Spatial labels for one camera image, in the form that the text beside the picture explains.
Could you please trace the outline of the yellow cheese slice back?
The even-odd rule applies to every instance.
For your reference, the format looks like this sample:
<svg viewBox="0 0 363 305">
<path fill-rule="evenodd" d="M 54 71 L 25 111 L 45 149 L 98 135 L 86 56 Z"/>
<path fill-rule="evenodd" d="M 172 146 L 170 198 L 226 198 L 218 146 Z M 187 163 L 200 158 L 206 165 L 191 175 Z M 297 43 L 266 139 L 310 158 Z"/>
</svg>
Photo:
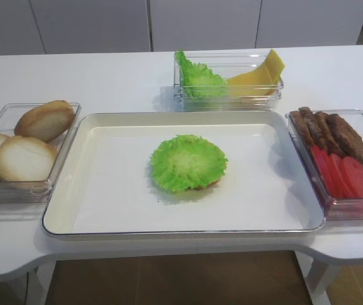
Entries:
<svg viewBox="0 0 363 305">
<path fill-rule="evenodd" d="M 264 65 L 269 72 L 271 80 L 277 82 L 285 68 L 285 64 L 274 49 L 271 49 L 264 60 Z"/>
</svg>

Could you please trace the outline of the brown meat patty middle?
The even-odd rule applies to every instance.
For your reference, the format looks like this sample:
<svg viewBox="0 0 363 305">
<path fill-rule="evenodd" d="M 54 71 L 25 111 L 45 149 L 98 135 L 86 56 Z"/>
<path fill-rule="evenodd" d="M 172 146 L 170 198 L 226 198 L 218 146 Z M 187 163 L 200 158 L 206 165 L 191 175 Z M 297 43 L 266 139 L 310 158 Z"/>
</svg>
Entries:
<svg viewBox="0 0 363 305">
<path fill-rule="evenodd" d="M 328 154 L 334 153 L 337 156 L 344 158 L 346 156 L 346 154 L 344 153 L 344 151 L 342 150 L 340 145 L 335 141 L 335 139 L 329 129 L 329 125 L 327 123 L 328 114 L 326 114 L 322 111 L 319 111 L 319 112 L 316 112 L 314 114 L 314 116 L 317 120 L 317 123 L 318 123 L 320 129 L 322 130 L 322 134 L 324 136 Z"/>
</svg>

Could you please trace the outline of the clear meat tomato container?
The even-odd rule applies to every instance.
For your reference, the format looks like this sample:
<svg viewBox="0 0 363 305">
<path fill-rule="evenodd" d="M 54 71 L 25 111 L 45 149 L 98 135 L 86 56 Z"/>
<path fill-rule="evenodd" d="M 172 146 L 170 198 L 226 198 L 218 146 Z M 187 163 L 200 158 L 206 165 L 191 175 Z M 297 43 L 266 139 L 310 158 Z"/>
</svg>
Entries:
<svg viewBox="0 0 363 305">
<path fill-rule="evenodd" d="M 345 119 L 363 140 L 363 111 L 361 110 L 333 110 L 322 111 L 328 115 L 338 114 Z M 363 198 L 333 198 L 327 191 L 324 180 L 315 164 L 314 158 L 294 125 L 290 113 L 286 115 L 290 136 L 297 149 L 306 173 L 319 199 L 320 205 L 328 219 L 363 219 Z"/>
</svg>

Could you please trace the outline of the tomato slice back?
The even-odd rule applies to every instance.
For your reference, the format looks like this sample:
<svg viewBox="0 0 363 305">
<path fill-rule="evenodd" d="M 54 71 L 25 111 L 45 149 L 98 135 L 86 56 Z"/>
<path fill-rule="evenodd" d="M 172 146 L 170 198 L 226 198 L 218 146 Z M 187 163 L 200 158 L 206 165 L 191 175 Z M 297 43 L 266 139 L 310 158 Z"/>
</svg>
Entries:
<svg viewBox="0 0 363 305">
<path fill-rule="evenodd" d="M 329 180 L 331 181 L 329 188 L 331 196 L 333 198 L 344 198 L 343 186 L 339 180 L 339 175 L 334 168 L 333 162 L 329 158 L 327 152 L 322 151 L 322 155 L 327 165 Z"/>
</svg>

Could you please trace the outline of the yellow cheese slice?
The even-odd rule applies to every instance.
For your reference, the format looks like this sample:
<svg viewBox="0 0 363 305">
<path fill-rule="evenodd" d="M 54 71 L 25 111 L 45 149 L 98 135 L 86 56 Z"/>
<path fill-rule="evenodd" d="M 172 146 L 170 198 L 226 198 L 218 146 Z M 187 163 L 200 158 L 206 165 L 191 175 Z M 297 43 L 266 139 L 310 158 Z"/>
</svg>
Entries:
<svg viewBox="0 0 363 305">
<path fill-rule="evenodd" d="M 280 75 L 272 73 L 266 66 L 227 79 L 228 93 L 233 97 L 265 96 L 277 87 Z"/>
<path fill-rule="evenodd" d="M 285 68 L 285 64 L 274 49 L 271 49 L 264 60 L 264 65 L 269 72 L 271 80 L 277 82 Z"/>
</svg>

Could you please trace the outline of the bun half front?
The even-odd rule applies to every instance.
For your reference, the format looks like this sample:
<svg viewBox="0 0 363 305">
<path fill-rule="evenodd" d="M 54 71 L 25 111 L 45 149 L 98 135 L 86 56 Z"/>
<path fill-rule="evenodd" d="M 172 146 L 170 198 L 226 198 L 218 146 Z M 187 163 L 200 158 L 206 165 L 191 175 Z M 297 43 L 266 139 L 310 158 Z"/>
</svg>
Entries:
<svg viewBox="0 0 363 305">
<path fill-rule="evenodd" d="M 49 177 L 57 150 L 32 137 L 14 136 L 0 146 L 0 180 L 41 181 Z"/>
</svg>

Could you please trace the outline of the tomato slice front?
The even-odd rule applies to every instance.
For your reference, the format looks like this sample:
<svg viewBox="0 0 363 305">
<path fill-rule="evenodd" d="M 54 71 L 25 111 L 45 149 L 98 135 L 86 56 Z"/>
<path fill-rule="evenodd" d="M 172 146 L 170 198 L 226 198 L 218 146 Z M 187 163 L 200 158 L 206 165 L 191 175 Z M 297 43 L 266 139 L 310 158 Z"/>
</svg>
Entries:
<svg viewBox="0 0 363 305">
<path fill-rule="evenodd" d="M 363 198 L 363 165 L 352 157 L 345 157 L 341 162 L 344 180 L 356 198 Z"/>
</svg>

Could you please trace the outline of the clear bun container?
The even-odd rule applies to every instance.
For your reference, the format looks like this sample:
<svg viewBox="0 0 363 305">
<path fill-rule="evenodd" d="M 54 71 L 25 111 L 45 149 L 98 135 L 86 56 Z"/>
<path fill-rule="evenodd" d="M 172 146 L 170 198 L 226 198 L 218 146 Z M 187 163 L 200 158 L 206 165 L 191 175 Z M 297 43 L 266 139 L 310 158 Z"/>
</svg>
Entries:
<svg viewBox="0 0 363 305">
<path fill-rule="evenodd" d="M 19 119 L 28 111 L 46 103 L 15 103 L 4 106 L 0 111 L 0 133 L 9 137 L 16 136 L 14 129 Z M 41 181 L 3 181 L 0 180 L 0 203 L 27 203 L 46 201 L 51 194 L 60 174 L 70 145 L 74 138 L 74 130 L 81 107 L 78 103 L 69 103 L 75 112 L 70 127 L 59 137 L 48 142 L 57 150 L 55 163 L 46 180 Z"/>
</svg>

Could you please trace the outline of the red tomato slice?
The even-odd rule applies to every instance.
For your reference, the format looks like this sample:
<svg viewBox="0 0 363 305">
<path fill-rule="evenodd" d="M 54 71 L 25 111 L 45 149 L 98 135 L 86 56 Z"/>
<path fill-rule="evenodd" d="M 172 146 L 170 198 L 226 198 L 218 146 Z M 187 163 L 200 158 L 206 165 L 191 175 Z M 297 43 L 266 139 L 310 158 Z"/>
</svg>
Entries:
<svg viewBox="0 0 363 305">
<path fill-rule="evenodd" d="M 339 195 L 338 188 L 331 177 L 328 167 L 328 155 L 323 149 L 319 149 L 317 145 L 310 148 L 310 152 L 314 158 L 315 164 L 317 165 L 322 179 L 327 187 L 327 191 L 331 197 L 337 198 Z"/>
</svg>

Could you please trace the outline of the yellow cheese slice front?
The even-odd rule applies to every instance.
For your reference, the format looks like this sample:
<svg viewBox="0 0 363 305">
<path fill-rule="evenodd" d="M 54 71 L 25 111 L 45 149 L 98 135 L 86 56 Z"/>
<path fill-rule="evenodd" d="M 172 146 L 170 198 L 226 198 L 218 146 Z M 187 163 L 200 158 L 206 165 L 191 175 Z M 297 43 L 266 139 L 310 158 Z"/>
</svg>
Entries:
<svg viewBox="0 0 363 305">
<path fill-rule="evenodd" d="M 233 97 L 265 96 L 277 87 L 280 75 L 272 73 L 266 66 L 227 79 L 228 93 Z"/>
</svg>

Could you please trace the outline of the brown meat patty far left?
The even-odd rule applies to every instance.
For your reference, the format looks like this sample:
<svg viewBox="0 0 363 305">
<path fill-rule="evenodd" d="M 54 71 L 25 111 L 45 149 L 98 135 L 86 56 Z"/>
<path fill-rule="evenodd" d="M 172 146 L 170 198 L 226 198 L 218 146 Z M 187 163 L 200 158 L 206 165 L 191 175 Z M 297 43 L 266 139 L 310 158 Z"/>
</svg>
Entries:
<svg viewBox="0 0 363 305">
<path fill-rule="evenodd" d="M 308 149 L 314 146 L 314 140 L 310 134 L 310 130 L 308 129 L 308 126 L 302 114 L 299 111 L 291 111 L 290 116 L 292 117 L 294 125 L 297 129 L 299 136 L 303 140 L 304 145 Z"/>
</svg>

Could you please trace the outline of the bottom bun under lettuce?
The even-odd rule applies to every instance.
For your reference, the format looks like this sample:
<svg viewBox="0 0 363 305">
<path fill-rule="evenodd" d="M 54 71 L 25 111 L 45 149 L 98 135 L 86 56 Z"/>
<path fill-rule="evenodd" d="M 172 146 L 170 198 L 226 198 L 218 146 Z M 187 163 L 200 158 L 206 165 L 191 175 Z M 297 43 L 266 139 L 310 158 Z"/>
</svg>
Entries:
<svg viewBox="0 0 363 305">
<path fill-rule="evenodd" d="M 216 180 L 212 183 L 210 183 L 209 185 L 207 186 L 197 186 L 197 187 L 188 187 L 187 190 L 195 190 L 195 191 L 200 191 L 200 190 L 203 190 L 203 189 L 206 189 L 206 188 L 209 188 L 209 187 L 213 187 L 215 184 L 217 184 L 220 180 Z"/>
</svg>

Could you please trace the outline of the white metal tray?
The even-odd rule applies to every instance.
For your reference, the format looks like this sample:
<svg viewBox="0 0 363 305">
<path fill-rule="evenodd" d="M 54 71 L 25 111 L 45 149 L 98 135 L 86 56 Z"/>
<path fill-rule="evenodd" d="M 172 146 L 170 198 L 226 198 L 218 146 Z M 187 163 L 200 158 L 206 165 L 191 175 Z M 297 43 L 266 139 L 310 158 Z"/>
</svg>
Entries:
<svg viewBox="0 0 363 305">
<path fill-rule="evenodd" d="M 226 154 L 219 182 L 179 194 L 154 183 L 150 157 L 177 135 L 201 136 Z M 286 123 L 272 111 L 89 115 L 43 216 L 59 238 L 310 232 L 324 222 Z"/>
</svg>

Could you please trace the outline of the clear lettuce cheese container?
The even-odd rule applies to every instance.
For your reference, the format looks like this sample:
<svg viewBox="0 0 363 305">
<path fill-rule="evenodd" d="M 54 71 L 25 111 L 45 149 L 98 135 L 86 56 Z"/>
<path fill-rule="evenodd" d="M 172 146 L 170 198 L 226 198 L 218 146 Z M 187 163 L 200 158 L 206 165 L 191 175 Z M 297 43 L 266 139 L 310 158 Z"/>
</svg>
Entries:
<svg viewBox="0 0 363 305">
<path fill-rule="evenodd" d="M 191 62 L 206 64 L 215 74 L 219 74 L 227 82 L 227 79 L 253 71 L 259 66 L 265 66 L 264 60 L 269 51 L 260 53 L 254 51 L 244 53 L 184 53 Z M 281 99 L 283 87 L 284 83 L 280 75 L 276 90 L 270 95 L 233 97 L 228 93 L 227 87 L 226 97 L 192 98 L 187 95 L 182 85 L 181 70 L 175 59 L 175 100 L 178 101 L 183 111 L 273 110 Z"/>
</svg>

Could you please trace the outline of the lettuce leaf on bun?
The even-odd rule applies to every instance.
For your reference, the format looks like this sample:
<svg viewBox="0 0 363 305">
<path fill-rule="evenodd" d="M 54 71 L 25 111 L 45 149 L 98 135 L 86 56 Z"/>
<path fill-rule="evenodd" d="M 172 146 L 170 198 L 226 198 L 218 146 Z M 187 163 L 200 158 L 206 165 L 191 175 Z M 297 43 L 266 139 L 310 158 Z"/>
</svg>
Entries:
<svg viewBox="0 0 363 305">
<path fill-rule="evenodd" d="M 165 140 L 152 153 L 154 182 L 168 193 L 206 188 L 219 181 L 227 168 L 225 153 L 196 135 L 178 135 Z"/>
</svg>

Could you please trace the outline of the brown meat patty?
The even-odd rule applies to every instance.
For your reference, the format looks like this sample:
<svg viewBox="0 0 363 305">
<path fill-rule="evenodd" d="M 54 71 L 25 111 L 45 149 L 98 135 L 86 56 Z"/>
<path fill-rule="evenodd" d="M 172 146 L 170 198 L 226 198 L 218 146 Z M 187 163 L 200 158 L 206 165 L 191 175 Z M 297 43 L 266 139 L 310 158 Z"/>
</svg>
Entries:
<svg viewBox="0 0 363 305">
<path fill-rule="evenodd" d="M 313 138 L 314 143 L 319 149 L 327 150 L 326 140 L 324 134 L 317 122 L 316 117 L 308 107 L 300 107 L 299 112 L 303 116 L 305 123 L 308 126 L 309 132 Z"/>
<path fill-rule="evenodd" d="M 314 146 L 314 140 L 310 134 L 310 130 L 308 129 L 308 126 L 302 114 L 299 111 L 291 111 L 290 116 L 292 117 L 294 125 L 297 129 L 299 136 L 303 140 L 304 145 L 308 149 Z"/>
<path fill-rule="evenodd" d="M 344 153 L 344 151 L 342 150 L 340 145 L 335 141 L 335 139 L 329 129 L 329 125 L 327 123 L 328 114 L 326 114 L 322 111 L 319 111 L 319 112 L 316 112 L 314 114 L 314 116 L 317 120 L 317 123 L 318 123 L 320 129 L 322 130 L 322 134 L 324 136 L 328 154 L 334 153 L 337 156 L 344 158 L 346 156 L 346 154 Z"/>
<path fill-rule="evenodd" d="M 330 114 L 327 124 L 335 141 L 347 156 L 363 164 L 363 140 L 352 126 L 338 114 Z"/>
</svg>

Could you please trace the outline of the tomato slice middle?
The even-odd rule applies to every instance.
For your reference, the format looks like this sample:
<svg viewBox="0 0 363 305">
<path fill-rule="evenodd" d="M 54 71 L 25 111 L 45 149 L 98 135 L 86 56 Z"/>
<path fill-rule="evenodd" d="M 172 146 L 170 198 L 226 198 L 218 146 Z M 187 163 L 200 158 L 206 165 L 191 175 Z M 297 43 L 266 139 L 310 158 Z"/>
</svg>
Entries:
<svg viewBox="0 0 363 305">
<path fill-rule="evenodd" d="M 332 153 L 329 156 L 330 167 L 333 171 L 333 180 L 335 181 L 338 189 L 340 190 L 342 198 L 353 198 L 354 193 L 349 188 L 348 184 L 345 181 L 343 176 L 343 172 L 341 171 L 342 159 L 337 155 Z"/>
</svg>

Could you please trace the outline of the bun half back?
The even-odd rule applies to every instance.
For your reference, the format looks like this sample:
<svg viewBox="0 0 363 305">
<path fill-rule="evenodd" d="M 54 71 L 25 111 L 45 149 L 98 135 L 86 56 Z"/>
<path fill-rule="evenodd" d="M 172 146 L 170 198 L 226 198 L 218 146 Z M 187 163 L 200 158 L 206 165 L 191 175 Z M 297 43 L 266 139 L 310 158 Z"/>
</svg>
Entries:
<svg viewBox="0 0 363 305">
<path fill-rule="evenodd" d="M 16 136 L 51 142 L 65 132 L 75 117 L 73 107 L 64 100 L 54 100 L 26 112 L 15 126 Z"/>
</svg>

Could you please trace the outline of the lettuce leaf in container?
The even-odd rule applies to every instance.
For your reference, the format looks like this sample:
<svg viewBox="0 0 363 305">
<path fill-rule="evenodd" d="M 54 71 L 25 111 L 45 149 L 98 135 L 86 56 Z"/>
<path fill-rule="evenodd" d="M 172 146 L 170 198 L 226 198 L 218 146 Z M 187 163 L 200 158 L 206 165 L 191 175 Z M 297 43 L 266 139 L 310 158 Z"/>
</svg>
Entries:
<svg viewBox="0 0 363 305">
<path fill-rule="evenodd" d="M 183 51 L 175 53 L 181 70 L 181 83 L 189 97 L 226 97 L 227 82 L 206 64 L 191 62 Z"/>
</svg>

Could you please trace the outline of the brown meat patty right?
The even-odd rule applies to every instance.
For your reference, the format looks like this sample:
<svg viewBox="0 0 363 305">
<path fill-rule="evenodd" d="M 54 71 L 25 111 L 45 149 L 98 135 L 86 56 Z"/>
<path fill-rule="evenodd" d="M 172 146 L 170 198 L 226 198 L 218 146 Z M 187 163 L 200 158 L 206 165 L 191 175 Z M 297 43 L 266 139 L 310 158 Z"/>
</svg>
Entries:
<svg viewBox="0 0 363 305">
<path fill-rule="evenodd" d="M 330 114 L 327 124 L 335 141 L 347 156 L 363 164 L 363 140 L 352 126 L 338 114 Z"/>
</svg>

